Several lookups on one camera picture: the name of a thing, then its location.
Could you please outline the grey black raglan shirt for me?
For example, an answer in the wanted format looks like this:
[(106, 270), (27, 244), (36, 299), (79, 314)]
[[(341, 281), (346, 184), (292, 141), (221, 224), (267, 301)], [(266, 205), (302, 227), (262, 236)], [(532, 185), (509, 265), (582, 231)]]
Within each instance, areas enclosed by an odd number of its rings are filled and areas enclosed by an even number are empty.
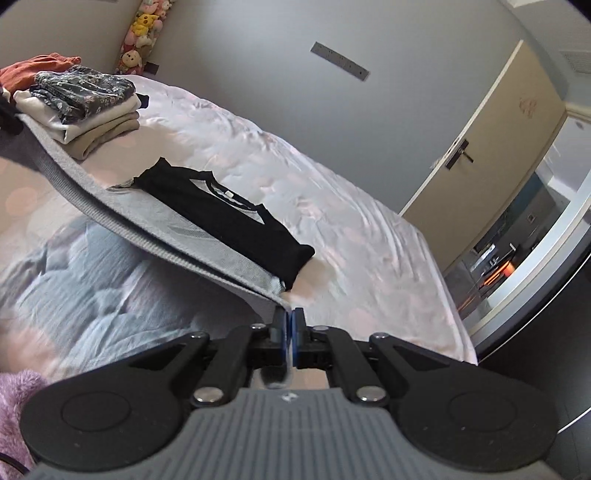
[(33, 121), (1, 135), (1, 368), (51, 381), (287, 313), (311, 259), (208, 173), (153, 156), (101, 184)]

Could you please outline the black sliding wardrobe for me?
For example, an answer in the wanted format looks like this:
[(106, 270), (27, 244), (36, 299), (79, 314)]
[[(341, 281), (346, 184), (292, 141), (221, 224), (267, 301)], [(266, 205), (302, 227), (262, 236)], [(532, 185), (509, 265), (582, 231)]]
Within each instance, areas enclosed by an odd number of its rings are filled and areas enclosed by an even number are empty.
[(590, 414), (590, 260), (482, 358), (485, 368), (548, 394), (560, 434)]

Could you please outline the orange folded sweater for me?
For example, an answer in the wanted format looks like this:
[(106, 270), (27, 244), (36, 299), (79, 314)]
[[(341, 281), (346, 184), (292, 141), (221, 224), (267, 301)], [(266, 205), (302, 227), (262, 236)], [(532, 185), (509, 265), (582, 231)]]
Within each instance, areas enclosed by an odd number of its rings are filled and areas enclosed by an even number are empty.
[(34, 83), (37, 73), (44, 71), (61, 73), (80, 63), (81, 58), (78, 56), (66, 57), (59, 53), (37, 55), (3, 67), (1, 86), (10, 93), (27, 90)]

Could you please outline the black wall socket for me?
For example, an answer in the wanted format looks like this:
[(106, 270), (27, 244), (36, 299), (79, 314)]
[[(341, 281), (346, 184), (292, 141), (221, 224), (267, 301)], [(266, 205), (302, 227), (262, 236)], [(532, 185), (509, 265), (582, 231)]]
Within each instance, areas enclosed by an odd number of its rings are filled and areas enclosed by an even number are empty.
[(148, 75), (156, 75), (159, 69), (159, 65), (152, 63), (152, 62), (147, 62), (144, 66), (143, 69), (143, 73), (144, 74), (148, 74)]

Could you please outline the stack of folded clothes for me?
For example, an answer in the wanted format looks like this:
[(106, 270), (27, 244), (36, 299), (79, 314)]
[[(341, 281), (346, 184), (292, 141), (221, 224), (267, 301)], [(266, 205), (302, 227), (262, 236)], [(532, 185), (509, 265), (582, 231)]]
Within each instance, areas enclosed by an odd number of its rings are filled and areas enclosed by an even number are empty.
[(138, 110), (142, 105), (136, 94), (119, 105), (74, 124), (63, 123), (55, 110), (28, 91), (17, 90), (13, 98), (22, 113), (39, 123), (77, 161), (85, 160), (102, 144), (139, 128)]

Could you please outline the pink dotted bed sheet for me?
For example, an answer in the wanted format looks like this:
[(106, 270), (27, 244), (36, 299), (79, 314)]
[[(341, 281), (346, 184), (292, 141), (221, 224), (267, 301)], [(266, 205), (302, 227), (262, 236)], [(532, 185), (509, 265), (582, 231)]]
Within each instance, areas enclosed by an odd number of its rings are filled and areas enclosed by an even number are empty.
[[(136, 78), (137, 131), (83, 163), (103, 188), (159, 158), (211, 171), (315, 256), (283, 294), (311, 325), (365, 340), (384, 331), (460, 361), (476, 352), (423, 235), (380, 201), (249, 120), (177, 87)], [(140, 250), (82, 214), (39, 173), (1, 158), (1, 368), (51, 381), (183, 334), (214, 338), (266, 314), (214, 282)]]

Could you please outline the orange chair in hallway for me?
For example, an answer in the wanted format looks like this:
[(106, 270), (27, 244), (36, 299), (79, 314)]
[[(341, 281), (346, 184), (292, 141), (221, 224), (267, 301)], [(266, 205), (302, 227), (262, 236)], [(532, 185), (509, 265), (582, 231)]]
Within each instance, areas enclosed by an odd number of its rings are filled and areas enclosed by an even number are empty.
[(515, 271), (515, 267), (511, 260), (507, 260), (500, 265), (497, 265), (491, 272), (484, 276), (479, 288), (488, 288), (503, 278), (511, 276)]

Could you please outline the plush toy column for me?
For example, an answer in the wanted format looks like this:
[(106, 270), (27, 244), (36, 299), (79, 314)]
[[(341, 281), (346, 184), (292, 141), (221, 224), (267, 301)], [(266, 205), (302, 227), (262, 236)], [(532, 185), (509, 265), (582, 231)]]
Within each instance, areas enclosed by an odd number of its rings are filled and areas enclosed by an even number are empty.
[(174, 1), (142, 0), (120, 47), (114, 73), (140, 75), (163, 29)]

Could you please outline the dark floral folded garment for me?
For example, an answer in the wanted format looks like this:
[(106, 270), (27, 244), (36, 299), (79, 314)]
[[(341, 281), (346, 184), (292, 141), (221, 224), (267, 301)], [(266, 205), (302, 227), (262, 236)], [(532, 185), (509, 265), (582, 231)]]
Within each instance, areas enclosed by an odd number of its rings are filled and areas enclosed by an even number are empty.
[(123, 76), (74, 65), (64, 72), (37, 73), (29, 92), (69, 125), (122, 104), (135, 94), (135, 86)]

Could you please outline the beige bedroom door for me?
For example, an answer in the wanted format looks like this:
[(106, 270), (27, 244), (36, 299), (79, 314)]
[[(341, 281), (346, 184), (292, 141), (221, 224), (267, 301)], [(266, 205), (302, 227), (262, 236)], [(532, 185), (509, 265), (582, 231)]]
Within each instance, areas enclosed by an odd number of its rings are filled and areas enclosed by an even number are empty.
[[(520, 41), (437, 166), (401, 211), (424, 235), (441, 271), (453, 267), (529, 180), (567, 116), (534, 50)], [(445, 168), (467, 139), (467, 153)]]

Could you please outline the grey wall switch panel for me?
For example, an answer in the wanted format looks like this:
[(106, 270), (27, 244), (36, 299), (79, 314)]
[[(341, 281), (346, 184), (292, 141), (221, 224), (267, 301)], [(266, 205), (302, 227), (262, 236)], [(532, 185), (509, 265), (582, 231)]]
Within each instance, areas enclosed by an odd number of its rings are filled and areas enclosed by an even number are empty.
[(311, 53), (328, 61), (332, 65), (337, 66), (339, 69), (342, 69), (346, 73), (349, 73), (349, 75), (352, 75), (361, 81), (366, 81), (370, 75), (369, 70), (363, 68), (358, 63), (353, 62), (353, 60), (348, 57), (339, 54), (337, 51), (326, 47), (320, 42), (315, 42), (315, 44), (311, 46)]

